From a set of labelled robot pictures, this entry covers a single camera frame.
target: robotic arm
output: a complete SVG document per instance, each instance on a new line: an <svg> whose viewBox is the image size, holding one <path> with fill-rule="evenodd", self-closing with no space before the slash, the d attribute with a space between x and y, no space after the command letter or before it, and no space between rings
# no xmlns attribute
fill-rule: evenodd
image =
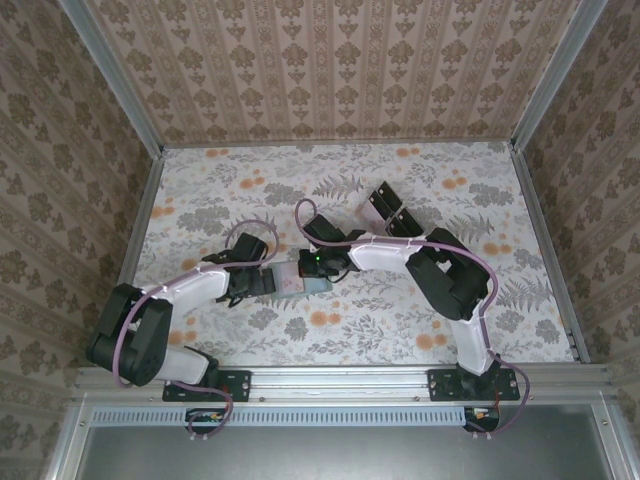
<svg viewBox="0 0 640 480"><path fill-rule="evenodd" d="M345 236L322 215L304 226L312 237L326 242L349 242L375 238L363 230ZM466 250L449 231L436 228L416 240L449 245ZM484 342L479 309L488 294L489 274L469 258L448 250L419 245L363 243L350 248L313 245L300 251L301 277L321 278L343 271L386 270L408 273L415 280L431 307L450 325L458 347L458 364L473 375L489 370L493 359Z"/></svg>
<svg viewBox="0 0 640 480"><path fill-rule="evenodd" d="M274 293L275 282L269 268L211 268L212 264L259 263L266 252L265 242L242 233L233 249L204 257L193 275L175 287L162 287L133 318L118 358L120 376L143 386L151 380L194 385L211 375L217 369L215 359L188 347L168 345L171 319L183 317L210 299L234 307L244 298ZM86 349L89 361L112 371L116 342L125 319L151 288L121 284L112 291Z"/></svg>

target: gray leaf pattern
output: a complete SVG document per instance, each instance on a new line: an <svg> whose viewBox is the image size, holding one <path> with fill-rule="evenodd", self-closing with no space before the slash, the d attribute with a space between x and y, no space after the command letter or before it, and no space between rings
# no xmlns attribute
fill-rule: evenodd
<svg viewBox="0 0 640 480"><path fill-rule="evenodd" d="M488 311L496 351L516 361L572 360L526 207L517 201L506 144L168 149L164 158L138 285L174 278L223 250L231 228L253 218L278 230L273 261L295 261L298 249L308 245L293 220L300 198L313 199L319 213L348 233L364 227L359 207L387 181L428 233L449 229L497 271L500 291ZM304 206L302 220L311 213ZM275 246L262 226L242 227L235 238L240 231ZM23 274L13 261L3 274L24 282L30 272ZM456 359L449 323L408 275L384 271L351 273L331 291L309 297L262 296L232 309L212 299L174 318L172 333L178 344L193 345L227 366ZM38 365L40 375L60 368L49 355Z"/></svg>

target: purple cable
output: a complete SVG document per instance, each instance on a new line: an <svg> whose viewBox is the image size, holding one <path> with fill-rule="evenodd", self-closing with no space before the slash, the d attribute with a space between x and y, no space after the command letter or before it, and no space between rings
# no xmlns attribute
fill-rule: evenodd
<svg viewBox="0 0 640 480"><path fill-rule="evenodd" d="M453 253L457 253L459 255L462 255L463 257L467 257L470 260L473 260L474 262L476 262L478 265L480 265L488 274L489 277L491 278L491 283L493 285L493 288L491 289L491 293L489 294L489 297L487 298L487 301L484 302L482 304L482 306L480 307L480 310L478 311L478 316L479 316L479 320L480 320L480 328L482 330L482 337L484 339L484 344L487 348L487 351L489 353L489 355L491 356L491 358L493 358L496 362L498 362L499 364L507 367L507 368L511 368L514 371L518 372L522 378L524 378L524 383L525 383L525 393L524 393L524 397L522 398L522 402L520 403L520 406L518 407L518 410L516 411L516 413L514 414L513 417L511 417L511 419L502 427L498 428L497 430L494 430L493 432L490 432L491 435L496 435L498 433L504 432L507 428L509 428L511 425L513 425L513 423L518 419L518 417L520 417L520 415L522 414L522 411L524 410L524 407L527 404L527 400L529 399L529 392L531 391L531 382L529 381L529 377L527 376L526 373L524 373L524 371L522 371L522 369L520 369L519 367L516 367L515 365L501 359L493 350L491 350L491 341L489 339L489 331L487 329L487 324L484 320L484 314L487 311L487 308L489 308L489 306L491 305L491 303L493 303L493 301L495 300L496 296L498 295L498 277L496 276L496 273L494 272L494 270L491 268L491 266L484 261L482 258L478 257L477 255L475 255L474 253L471 253L468 250L462 249L462 248L458 248L458 247L454 247L451 245L446 245L446 244L442 244L442 243L435 243L435 242L428 242L427 240L417 240L417 239L401 239L401 238L393 238L393 237L375 237L375 238L366 238L366 239L361 239L361 240L353 240L350 242L325 242L323 240L319 240L315 237L313 237L312 235L308 234L305 230L304 230L304 226L302 225L302 222L300 221L300 207L305 204L308 203L311 205L311 207L313 208L313 216L315 217L318 214L318 207L316 206L315 202L313 200L311 200L310 198L303 198L300 201L298 201L298 203L296 204L296 208L294 211L294 217L296 220L296 225L298 227L298 230L300 230L300 233L310 242L313 242L317 245L322 245L325 247L351 247L351 246L355 246L355 245L368 245L371 243L378 243L378 244L385 244L385 245L409 245L409 243L411 245L420 245L423 247L429 247L429 248L438 248L440 250L447 250L449 252L453 252Z"/></svg>
<svg viewBox="0 0 640 480"><path fill-rule="evenodd" d="M171 382L171 383L173 383L177 387L183 388L185 390L190 390L192 392L214 393L216 395L223 397L227 401L227 404L229 406L227 408L226 415L222 418L222 420L220 420L220 423L213 430L211 430L209 433L206 433L206 434L200 434L200 433L194 432L193 422L196 418L209 415L213 412L198 412L192 415L191 417L189 417L189 424L187 425L187 430L191 434L191 438L204 439L205 437L207 438L213 437L216 433L220 432L220 430L224 428L224 426L227 424L227 422L231 418L231 414L233 413L233 398L231 398L231 395L229 395L227 392L223 392L222 390L218 390L217 388L196 387L183 382Z"/></svg>
<svg viewBox="0 0 640 480"><path fill-rule="evenodd" d="M197 268L192 268L191 270L189 270L187 273L183 273L182 275L180 275L179 277L176 277L172 280L169 280L167 283L165 283L164 285L158 285L157 287L152 288L151 290L149 290L147 293L145 293L142 297L140 297L140 300L138 300L133 307L131 308L131 310L129 311L127 317L124 319L124 323L122 324L122 328L120 330L120 334L118 335L118 340L116 341L116 347L113 351L113 361L111 362L111 371L113 372L113 378L116 382L116 385L118 385L120 388L129 388L131 387L131 383L124 383L122 381L122 379L120 378L120 355L122 353L122 346L124 345L124 339L127 335L127 331L129 329L129 325L131 325L131 322L133 321L133 319L135 318L136 314L138 313L138 310L140 310L140 308L142 307L142 305L144 305L144 303L149 300L152 296L160 293L163 290L168 290L170 288L174 288L179 286L182 282L184 282L185 280L190 279L191 277L197 276L197 275L202 275L203 273L208 273L208 272L212 272L214 270L220 270L222 268L231 268L231 267L258 267L260 265L262 265L265 262L268 262L269 260L271 260L273 257L276 256L276 254L278 253L278 247L280 246L280 239L278 238L278 232L276 231L275 227L263 220L244 220L240 223L238 223L236 226L234 226L231 229L230 233L233 233L237 227L239 227L240 225L244 225L247 223L257 223L259 225L263 225L265 227L267 227L271 233L273 233L273 236L276 239L276 244L275 247L273 248L273 252L271 252L269 255L267 255L265 258L263 258L262 260L257 260L255 262L231 262L231 263L225 263L225 264L221 264L221 265L208 265L206 267L197 269Z"/></svg>

